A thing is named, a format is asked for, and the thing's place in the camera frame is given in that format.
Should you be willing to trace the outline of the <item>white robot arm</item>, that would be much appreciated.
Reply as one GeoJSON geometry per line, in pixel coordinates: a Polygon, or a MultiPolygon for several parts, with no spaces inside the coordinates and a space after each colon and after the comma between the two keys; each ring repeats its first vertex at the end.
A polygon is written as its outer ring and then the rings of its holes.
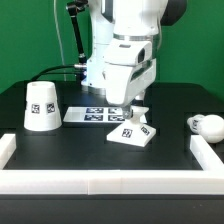
{"type": "Polygon", "coordinates": [[[88,0],[88,6],[92,54],[82,86],[129,119],[132,101],[143,100],[155,80],[161,28],[183,16],[187,0],[88,0]]]}

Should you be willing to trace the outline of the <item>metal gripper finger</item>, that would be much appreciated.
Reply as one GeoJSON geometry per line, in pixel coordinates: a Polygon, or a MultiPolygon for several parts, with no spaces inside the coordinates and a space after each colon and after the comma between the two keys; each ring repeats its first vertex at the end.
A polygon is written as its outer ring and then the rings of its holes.
{"type": "Polygon", "coordinates": [[[133,109],[130,105],[123,108],[123,118],[131,119],[133,117],[133,109]]]}

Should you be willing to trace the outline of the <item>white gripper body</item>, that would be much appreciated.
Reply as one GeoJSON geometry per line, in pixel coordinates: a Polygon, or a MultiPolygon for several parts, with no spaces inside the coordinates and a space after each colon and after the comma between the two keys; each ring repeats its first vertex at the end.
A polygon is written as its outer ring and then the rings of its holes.
{"type": "Polygon", "coordinates": [[[137,66],[108,64],[104,69],[106,100],[111,105],[125,107],[141,94],[156,77],[156,60],[137,66]]]}

